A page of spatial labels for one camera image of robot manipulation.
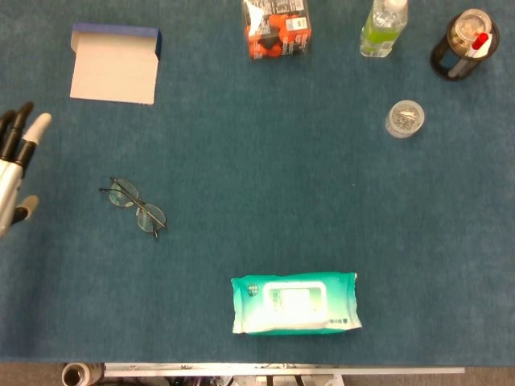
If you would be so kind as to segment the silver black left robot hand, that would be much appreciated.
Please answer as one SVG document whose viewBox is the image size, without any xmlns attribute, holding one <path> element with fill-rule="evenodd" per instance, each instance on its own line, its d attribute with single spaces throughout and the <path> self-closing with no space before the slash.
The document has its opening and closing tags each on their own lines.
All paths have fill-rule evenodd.
<svg viewBox="0 0 515 386">
<path fill-rule="evenodd" d="M 35 195 L 17 202 L 27 168 L 52 122 L 50 113 L 42 113 L 26 127 L 33 108 L 34 104 L 28 101 L 19 109 L 1 115 L 1 236 L 13 225 L 28 220 L 39 204 Z"/>
</svg>

